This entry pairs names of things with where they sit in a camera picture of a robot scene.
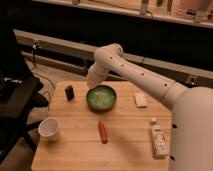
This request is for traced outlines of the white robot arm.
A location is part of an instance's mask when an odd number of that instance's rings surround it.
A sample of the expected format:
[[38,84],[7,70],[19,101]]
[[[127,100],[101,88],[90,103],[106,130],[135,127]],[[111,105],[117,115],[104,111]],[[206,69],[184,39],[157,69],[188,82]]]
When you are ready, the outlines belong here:
[[188,88],[126,61],[114,43],[94,52],[87,85],[92,88],[114,71],[158,100],[172,113],[169,171],[213,171],[213,89]]

